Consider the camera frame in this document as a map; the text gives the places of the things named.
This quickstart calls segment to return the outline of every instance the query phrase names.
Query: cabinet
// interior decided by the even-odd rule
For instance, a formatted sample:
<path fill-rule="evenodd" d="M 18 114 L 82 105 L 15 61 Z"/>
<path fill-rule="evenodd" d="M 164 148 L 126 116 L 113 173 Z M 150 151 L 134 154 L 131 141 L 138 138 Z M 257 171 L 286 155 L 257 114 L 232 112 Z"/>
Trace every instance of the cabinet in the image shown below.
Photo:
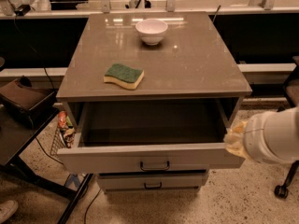
<path fill-rule="evenodd" d="M 158 46 L 135 31 L 145 18 L 168 22 Z M 145 70 L 135 91 L 103 82 L 113 63 Z M 58 155 L 104 190 L 200 188 L 241 165 L 222 140 L 250 92 L 206 13 L 91 15 L 57 95 L 76 127 Z"/>

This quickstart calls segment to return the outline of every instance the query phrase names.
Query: black partition panel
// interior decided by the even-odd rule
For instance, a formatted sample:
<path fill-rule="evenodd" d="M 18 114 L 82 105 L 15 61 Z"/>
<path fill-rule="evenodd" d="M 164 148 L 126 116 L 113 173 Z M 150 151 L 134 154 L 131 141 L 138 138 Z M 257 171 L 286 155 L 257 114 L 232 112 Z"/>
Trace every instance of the black partition panel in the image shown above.
<path fill-rule="evenodd" d="M 299 55 L 299 13 L 218 15 L 214 24 L 237 63 L 292 63 Z"/>
<path fill-rule="evenodd" d="M 87 18 L 0 20 L 3 68 L 67 67 Z"/>

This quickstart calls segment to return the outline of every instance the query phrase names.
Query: black table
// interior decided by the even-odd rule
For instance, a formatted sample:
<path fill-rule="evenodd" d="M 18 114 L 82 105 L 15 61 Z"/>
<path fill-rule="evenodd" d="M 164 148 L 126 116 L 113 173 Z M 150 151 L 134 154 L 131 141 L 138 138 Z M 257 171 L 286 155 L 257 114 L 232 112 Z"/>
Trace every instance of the black table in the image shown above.
<path fill-rule="evenodd" d="M 34 129 L 24 127 L 15 121 L 8 112 L 0 106 L 0 171 L 13 175 L 34 184 L 42 189 L 52 191 L 67 198 L 70 203 L 66 207 L 58 223 L 65 223 L 74 210 L 79 198 L 87 188 L 93 175 L 86 175 L 77 190 L 72 190 L 55 182 L 49 181 L 39 175 L 21 159 L 20 154 L 43 131 L 43 129 L 56 117 L 57 108 L 52 108 L 43 114 Z"/>

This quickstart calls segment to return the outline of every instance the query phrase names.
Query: drawer handle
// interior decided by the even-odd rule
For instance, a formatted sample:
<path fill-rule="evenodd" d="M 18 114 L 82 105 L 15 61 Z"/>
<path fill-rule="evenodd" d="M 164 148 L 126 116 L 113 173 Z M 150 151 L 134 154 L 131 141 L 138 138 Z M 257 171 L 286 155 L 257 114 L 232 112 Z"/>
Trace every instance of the drawer handle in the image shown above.
<path fill-rule="evenodd" d="M 143 184 L 145 189 L 160 189 L 162 187 L 162 182 L 160 182 L 159 186 L 147 186 L 146 183 Z"/>
<path fill-rule="evenodd" d="M 140 169 L 145 172 L 153 172 L 153 171 L 166 171 L 170 168 L 170 162 L 167 161 L 167 166 L 164 168 L 146 168 L 143 165 L 143 161 L 140 162 Z"/>

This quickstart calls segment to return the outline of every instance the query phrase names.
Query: person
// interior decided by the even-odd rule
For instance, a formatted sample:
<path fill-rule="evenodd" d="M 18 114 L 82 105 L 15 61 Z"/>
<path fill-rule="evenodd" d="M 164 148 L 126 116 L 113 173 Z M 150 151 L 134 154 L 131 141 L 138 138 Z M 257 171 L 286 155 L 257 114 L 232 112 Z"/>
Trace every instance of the person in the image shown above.
<path fill-rule="evenodd" d="M 14 200 L 7 200 L 0 203 L 0 223 L 8 220 L 18 209 L 18 203 Z"/>

